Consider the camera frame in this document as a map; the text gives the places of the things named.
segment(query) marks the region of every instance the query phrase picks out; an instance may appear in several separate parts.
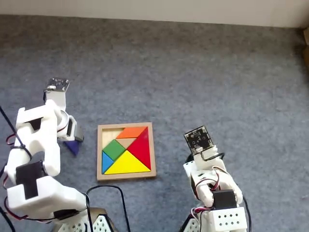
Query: white wall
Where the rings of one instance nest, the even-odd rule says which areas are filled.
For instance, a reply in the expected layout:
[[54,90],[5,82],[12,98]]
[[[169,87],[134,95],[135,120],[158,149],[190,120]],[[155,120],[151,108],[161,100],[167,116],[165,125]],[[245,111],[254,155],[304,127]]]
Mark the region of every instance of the white wall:
[[0,14],[296,28],[309,25],[309,0],[0,0]]

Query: black cable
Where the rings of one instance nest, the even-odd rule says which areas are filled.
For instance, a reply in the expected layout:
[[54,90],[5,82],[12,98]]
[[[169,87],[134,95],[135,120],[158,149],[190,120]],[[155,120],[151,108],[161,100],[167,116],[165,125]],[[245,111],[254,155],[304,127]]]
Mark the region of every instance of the black cable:
[[243,201],[245,202],[245,206],[246,206],[246,210],[247,210],[247,214],[248,214],[249,232],[251,232],[252,231],[252,221],[251,221],[250,210],[249,210],[248,203],[247,203],[245,196],[242,196],[242,198],[243,198]]
[[[120,191],[120,194],[121,194],[121,199],[122,199],[122,205],[123,205],[123,208],[124,208],[124,213],[125,213],[125,218],[126,218],[126,227],[127,227],[127,231],[128,232],[131,232],[131,229],[130,229],[130,224],[129,224],[129,219],[127,218],[127,213],[126,213],[126,203],[125,203],[125,197],[124,197],[124,193],[122,192],[121,188],[119,188],[118,186],[116,185],[96,185],[96,186],[93,186],[91,187],[90,189],[87,190],[86,192],[86,198],[88,196],[88,194],[94,190],[94,189],[97,189],[97,188],[100,188],[100,187],[111,187],[111,188],[115,188],[115,189],[118,189]],[[89,203],[87,205],[87,212],[88,212],[88,219],[89,219],[89,223],[91,223],[91,216],[90,216],[90,209],[89,209]]]
[[[2,177],[3,173],[4,173],[4,168],[6,166],[7,162],[5,163],[5,165],[3,166],[3,168],[0,171],[0,178]],[[16,232],[14,225],[12,224],[11,220],[9,219],[9,217],[6,215],[6,213],[4,212],[4,210],[2,209],[2,207],[0,207],[0,213],[2,214],[2,216],[4,217],[4,219],[6,220],[6,222],[8,223],[8,225],[10,226],[12,232]]]
[[6,213],[3,211],[1,207],[0,207],[0,213],[2,214],[2,216],[4,217],[8,225],[10,226],[12,232],[16,232],[15,227],[13,226],[11,220],[9,219],[9,217],[6,215]]
[[9,118],[7,117],[7,115],[5,114],[5,112],[3,111],[2,107],[0,106],[0,112],[3,115],[5,121],[9,124],[10,128],[12,129],[14,135],[16,136],[16,138],[18,139],[20,146],[13,146],[12,149],[14,148],[20,148],[20,149],[24,149],[27,153],[27,155],[29,156],[30,159],[32,159],[32,155],[31,153],[28,151],[28,149],[26,148],[26,146],[23,144],[23,142],[21,141],[21,139],[19,138],[17,131],[15,130],[14,126],[12,125],[11,121],[9,120]]
[[207,158],[207,159],[204,159],[204,157],[203,157],[203,155],[202,155],[202,154],[201,154],[201,156],[202,156],[202,159],[203,159],[204,161],[213,160],[213,159],[215,159],[215,158],[217,158],[217,157],[219,157],[219,156],[220,156],[220,159],[222,159],[222,160],[223,160],[223,157],[225,156],[225,153],[220,153],[220,154],[217,154],[217,155],[211,156],[211,157],[209,157],[209,158]]
[[199,216],[199,232],[201,232],[202,231],[202,213],[203,213],[204,211],[202,211],[201,212],[201,215]]
[[86,207],[87,207],[87,214],[88,214],[88,221],[89,221],[89,226],[90,226],[90,231],[93,232],[92,228],[92,219],[91,219],[91,213],[90,213],[90,206],[89,206],[89,196],[85,193],[83,193],[86,197]]

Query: beige triangle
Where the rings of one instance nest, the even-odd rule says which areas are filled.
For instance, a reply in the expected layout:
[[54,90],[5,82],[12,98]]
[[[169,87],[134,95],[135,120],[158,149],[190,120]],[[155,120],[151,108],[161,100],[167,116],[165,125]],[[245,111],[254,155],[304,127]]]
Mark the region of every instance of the beige triangle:
[[123,128],[103,129],[102,130],[102,148],[104,149],[123,130],[124,130]]
[[127,149],[131,143],[133,143],[133,141],[135,140],[136,138],[129,138],[129,139],[116,139],[118,143],[121,144],[121,146],[123,146],[125,149]]

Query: circuit board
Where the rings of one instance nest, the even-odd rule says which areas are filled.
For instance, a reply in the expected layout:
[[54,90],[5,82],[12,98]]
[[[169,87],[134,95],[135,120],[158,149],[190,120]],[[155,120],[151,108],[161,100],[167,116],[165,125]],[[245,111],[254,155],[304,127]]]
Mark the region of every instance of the circuit board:
[[192,155],[196,155],[213,147],[213,142],[205,126],[201,126],[184,134]]

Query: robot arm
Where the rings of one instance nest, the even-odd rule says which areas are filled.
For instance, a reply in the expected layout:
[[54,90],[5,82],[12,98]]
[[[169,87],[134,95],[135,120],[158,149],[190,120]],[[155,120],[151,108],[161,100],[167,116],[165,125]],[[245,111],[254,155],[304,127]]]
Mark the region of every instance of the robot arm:
[[233,177],[226,171],[221,159],[223,154],[218,153],[205,126],[184,136],[193,157],[183,167],[196,198],[201,200],[207,209],[200,213],[200,224],[205,224],[200,231],[245,232],[245,211],[239,206],[243,195]]
[[12,210],[29,218],[72,220],[86,215],[85,196],[74,188],[60,184],[53,176],[60,173],[60,148],[57,139],[82,141],[83,134],[74,117],[67,114],[65,92],[70,81],[51,79],[44,91],[45,105],[18,111],[17,134],[30,154],[44,152],[44,160],[30,162],[16,139],[4,169],[13,187],[7,189]]

